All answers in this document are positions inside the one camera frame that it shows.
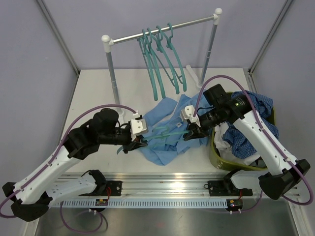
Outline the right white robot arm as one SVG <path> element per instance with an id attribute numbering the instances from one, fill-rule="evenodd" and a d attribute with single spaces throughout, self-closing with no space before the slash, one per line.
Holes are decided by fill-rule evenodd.
<path id="1" fill-rule="evenodd" d="M 228 173 L 223 179 L 227 194 L 234 195 L 240 189 L 257 189 L 277 200 L 305 178 L 310 169 L 308 161 L 298 160 L 279 142 L 244 94 L 231 97 L 218 84 L 203 95 L 214 108 L 200 116 L 193 105 L 181 110 L 182 119 L 188 123 L 184 140 L 204 138 L 211 128 L 228 121 L 248 139 L 267 167 L 264 171 Z"/>

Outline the teal hanger of white shirt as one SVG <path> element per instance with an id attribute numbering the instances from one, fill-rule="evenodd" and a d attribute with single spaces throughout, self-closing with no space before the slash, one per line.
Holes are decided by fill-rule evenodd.
<path id="1" fill-rule="evenodd" d="M 177 81 L 177 78 L 175 76 L 175 71 L 176 71 L 175 66 L 173 65 L 169 55 L 167 54 L 165 48 L 162 45 L 162 41 L 163 41 L 163 39 L 166 40 L 165 35 L 167 35 L 167 34 L 162 30 L 161 26 L 159 26 L 159 25 L 156 26 L 156 29 L 158 30 L 158 33 L 156 34 L 157 50 L 164 55 L 168 65 L 169 65 L 169 69 L 171 71 L 171 74 L 172 74 L 172 76 L 168 76 L 168 78 L 169 78 L 171 84 L 173 85 L 173 87 L 175 88 L 175 93 L 179 94 L 180 93 L 180 83 Z"/>

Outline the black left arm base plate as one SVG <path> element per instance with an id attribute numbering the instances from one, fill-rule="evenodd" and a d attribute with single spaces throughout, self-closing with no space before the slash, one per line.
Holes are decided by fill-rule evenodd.
<path id="1" fill-rule="evenodd" d="M 122 184 L 123 182 L 120 180 L 109 180 L 107 182 L 106 188 L 99 193 L 88 193 L 88 194 L 81 194 L 80 196 L 108 196 L 110 194 L 110 197 L 119 197 L 122 193 Z"/>

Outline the teal hanger of plaid shirt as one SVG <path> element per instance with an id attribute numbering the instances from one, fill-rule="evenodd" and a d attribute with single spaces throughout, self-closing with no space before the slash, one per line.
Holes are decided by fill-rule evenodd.
<path id="1" fill-rule="evenodd" d="M 163 81 L 162 81 L 162 77 L 160 73 L 160 68 L 158 65 L 158 63 L 161 63 L 161 61 L 152 47 L 152 43 L 156 38 L 151 33 L 150 28 L 147 28 L 147 30 L 145 31 L 146 31 L 146 38 L 147 38 L 146 39 L 147 49 L 149 50 L 149 55 L 151 56 L 150 60 L 153 67 L 153 76 L 154 76 L 155 81 L 157 80 L 158 82 L 161 97 L 164 99 L 166 97 L 166 94 L 165 94 L 165 89 L 164 89 L 164 85 L 163 85 Z"/>

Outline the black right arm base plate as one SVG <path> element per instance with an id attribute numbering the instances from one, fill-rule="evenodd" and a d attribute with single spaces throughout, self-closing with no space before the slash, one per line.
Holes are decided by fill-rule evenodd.
<path id="1" fill-rule="evenodd" d="M 209 191 L 211 197 L 249 197 L 253 195 L 251 189 L 238 189 L 232 183 L 224 180 L 210 180 L 203 187 Z"/>

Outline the dark blue checked shirt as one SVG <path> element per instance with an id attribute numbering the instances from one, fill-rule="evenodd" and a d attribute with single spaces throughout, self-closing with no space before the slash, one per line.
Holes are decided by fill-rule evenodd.
<path id="1" fill-rule="evenodd" d="M 237 103 L 237 108 L 245 105 L 245 111 L 241 112 L 240 118 L 236 118 L 230 124 L 248 139 L 256 151 L 261 152 L 259 155 L 266 162 L 275 161 L 275 156 L 279 155 L 278 149 L 281 146 L 278 142 L 279 138 L 276 138 L 263 122 L 247 92 L 240 91 L 232 94 L 230 102 L 233 105 Z"/>

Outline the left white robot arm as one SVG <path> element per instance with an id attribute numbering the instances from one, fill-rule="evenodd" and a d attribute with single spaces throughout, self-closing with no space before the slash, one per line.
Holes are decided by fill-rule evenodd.
<path id="1" fill-rule="evenodd" d="M 47 160 L 21 181 L 7 182 L 2 187 L 6 198 L 1 206 L 11 200 L 12 215 L 0 216 L 30 222 L 69 198 L 109 194 L 107 179 L 100 170 L 88 170 L 80 178 L 64 184 L 55 182 L 68 169 L 98 152 L 101 145 L 121 145 L 125 153 L 147 145 L 143 134 L 148 129 L 142 115 L 132 110 L 133 118 L 120 124 L 119 114 L 113 108 L 113 104 L 101 105 L 84 112 L 72 122 Z M 96 113 L 91 119 L 74 128 L 76 121 L 92 111 Z"/>

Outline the teal hanger of blue shirt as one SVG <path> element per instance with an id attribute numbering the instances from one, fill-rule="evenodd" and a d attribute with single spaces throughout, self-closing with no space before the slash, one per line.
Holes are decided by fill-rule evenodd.
<path id="1" fill-rule="evenodd" d="M 164 137 L 169 137 L 169 136 L 173 136 L 173 135 L 184 135 L 184 134 L 187 134 L 187 133 L 189 133 L 188 130 L 177 131 L 177 132 L 163 132 L 163 133 L 158 134 L 158 135 L 151 135 L 151 136 L 148 136 L 148 137 L 141 138 L 141 140 L 142 141 L 149 141 L 151 139 L 162 139 Z"/>

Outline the teal hanger of checked shirt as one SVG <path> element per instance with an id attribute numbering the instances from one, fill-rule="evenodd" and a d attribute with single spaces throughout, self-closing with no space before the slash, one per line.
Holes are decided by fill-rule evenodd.
<path id="1" fill-rule="evenodd" d="M 181 60 L 179 58 L 179 55 L 175 49 L 175 46 L 172 44 L 172 38 L 174 36 L 174 32 L 173 32 L 173 27 L 172 24 L 169 22 L 167 24 L 169 26 L 169 30 L 171 32 L 170 36 L 165 35 L 165 38 L 167 40 L 167 48 L 170 49 L 173 53 L 174 56 L 177 60 L 178 66 L 179 66 L 179 70 L 180 70 L 180 75 L 177 73 L 177 71 L 175 71 L 175 76 L 177 78 L 177 81 L 183 86 L 183 92 L 187 91 L 187 81 L 186 81 L 186 77 L 185 77 L 185 73 L 184 73 L 184 69 L 181 63 Z"/>

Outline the teal hanger of grey shirt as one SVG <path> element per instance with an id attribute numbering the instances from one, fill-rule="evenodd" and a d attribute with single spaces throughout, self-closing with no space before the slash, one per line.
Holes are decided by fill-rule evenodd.
<path id="1" fill-rule="evenodd" d="M 147 49 L 147 43 L 146 43 L 146 31 L 144 29 L 142 29 L 142 33 L 143 36 L 138 38 L 137 41 L 139 43 L 140 49 L 141 49 L 141 53 L 147 68 L 147 72 L 149 75 L 149 79 L 150 79 L 150 83 L 152 86 L 152 91 L 153 91 L 153 97 L 154 97 L 154 101 L 158 100 L 158 92 L 157 92 L 157 87 L 155 84 L 155 79 L 153 76 L 153 67 L 151 64 L 151 56 L 149 55 L 149 50 Z"/>

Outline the light blue shirt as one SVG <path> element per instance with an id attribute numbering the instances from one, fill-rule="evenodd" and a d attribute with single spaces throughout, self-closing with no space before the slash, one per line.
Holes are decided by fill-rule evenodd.
<path id="1" fill-rule="evenodd" d="M 178 101 L 172 98 L 162 99 L 153 109 L 144 115 L 149 133 L 144 135 L 158 135 L 163 132 L 185 131 L 187 123 L 182 120 L 180 111 L 188 105 L 195 105 L 198 95 L 193 97 L 182 94 Z M 173 135 L 162 139 L 147 141 L 148 146 L 141 148 L 144 157 L 159 166 L 166 166 L 178 155 L 184 154 L 190 148 L 199 148 L 207 145 L 209 137 L 184 141 L 182 135 Z"/>

